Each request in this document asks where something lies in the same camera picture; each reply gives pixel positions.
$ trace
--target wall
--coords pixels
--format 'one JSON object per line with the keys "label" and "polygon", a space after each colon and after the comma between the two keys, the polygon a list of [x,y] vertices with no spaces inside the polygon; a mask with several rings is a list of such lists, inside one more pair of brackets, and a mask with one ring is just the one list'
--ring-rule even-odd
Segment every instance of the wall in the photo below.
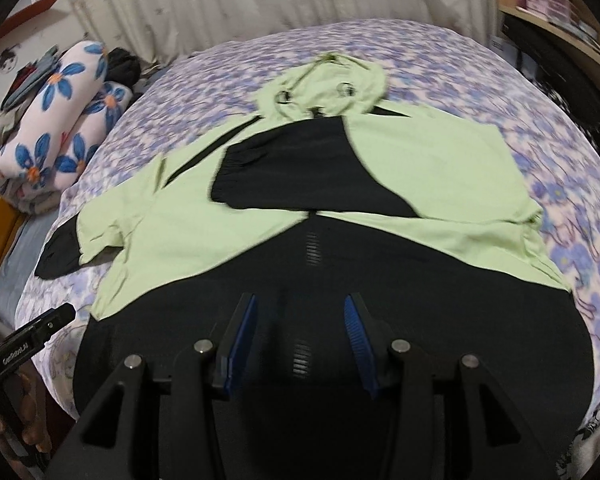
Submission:
{"label": "wall", "polygon": [[[31,4],[31,0],[20,0],[11,13]],[[15,68],[7,73],[0,72],[0,103],[7,93],[18,70],[29,61],[39,59],[55,44],[64,50],[79,41],[84,34],[82,26],[72,14],[67,0],[58,0],[51,9],[23,23],[0,40],[0,53],[19,43],[15,49],[18,60]]]}

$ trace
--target bed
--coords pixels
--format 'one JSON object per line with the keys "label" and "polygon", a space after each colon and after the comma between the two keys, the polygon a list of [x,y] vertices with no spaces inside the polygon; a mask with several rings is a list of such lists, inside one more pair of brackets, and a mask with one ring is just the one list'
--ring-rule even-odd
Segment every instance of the bed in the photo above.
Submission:
{"label": "bed", "polygon": [[[514,68],[450,30],[399,20],[338,23],[229,42],[177,63],[121,118],[64,193],[50,232],[157,153],[253,111],[251,93],[264,82],[328,50],[380,63],[391,100],[424,103],[499,127],[529,193],[544,208],[549,254],[573,286],[575,306],[589,329],[595,380],[579,439],[589,436],[600,425],[600,159],[563,111]],[[72,416],[77,416],[75,358],[88,306],[108,265],[51,281],[30,276],[15,313],[15,325],[21,326],[65,301],[76,308],[75,321],[34,358],[49,391]],[[563,478],[569,462],[567,453],[560,464]]]}

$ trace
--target metal bolt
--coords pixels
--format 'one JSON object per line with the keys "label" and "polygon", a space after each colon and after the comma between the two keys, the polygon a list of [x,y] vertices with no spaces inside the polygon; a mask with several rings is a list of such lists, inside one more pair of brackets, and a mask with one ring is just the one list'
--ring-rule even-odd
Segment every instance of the metal bolt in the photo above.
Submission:
{"label": "metal bolt", "polygon": [[467,368],[477,368],[480,366],[480,360],[473,354],[463,355],[460,362]]}
{"label": "metal bolt", "polygon": [[404,354],[411,350],[411,343],[405,341],[404,339],[394,339],[391,341],[391,348],[394,352],[398,352],[398,354]]}
{"label": "metal bolt", "polygon": [[125,357],[125,366],[133,370],[142,364],[142,358],[138,354],[131,354]]}
{"label": "metal bolt", "polygon": [[195,345],[193,345],[193,349],[199,354],[205,354],[209,352],[214,347],[214,344],[209,341],[209,339],[201,339],[200,341],[196,341]]}

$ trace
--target hood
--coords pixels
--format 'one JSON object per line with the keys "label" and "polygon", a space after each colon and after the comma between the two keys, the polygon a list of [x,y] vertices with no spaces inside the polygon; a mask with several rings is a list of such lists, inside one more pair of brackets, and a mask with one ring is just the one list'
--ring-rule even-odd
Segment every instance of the hood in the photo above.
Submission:
{"label": "hood", "polygon": [[327,52],[264,85],[256,101],[263,117],[299,121],[317,114],[364,114],[385,92],[386,76],[380,65]]}

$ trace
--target wooden shelf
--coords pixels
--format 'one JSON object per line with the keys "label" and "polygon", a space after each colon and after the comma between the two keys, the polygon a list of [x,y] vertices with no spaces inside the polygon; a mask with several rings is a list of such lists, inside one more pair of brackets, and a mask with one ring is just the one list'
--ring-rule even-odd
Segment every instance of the wooden shelf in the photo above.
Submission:
{"label": "wooden shelf", "polygon": [[595,61],[598,65],[600,65],[600,54],[591,46],[589,46],[584,41],[576,38],[569,34],[566,30],[562,30],[560,27],[556,27],[555,25],[538,18],[530,14],[529,12],[524,12],[523,10],[514,9],[512,7],[500,6],[500,10],[505,12],[506,14],[510,14],[511,16],[515,16],[520,18],[521,20],[525,20],[526,22],[533,23],[536,27],[540,27],[547,32],[550,32],[563,42],[571,45],[573,48],[576,48],[585,56],[589,57],[591,60]]}

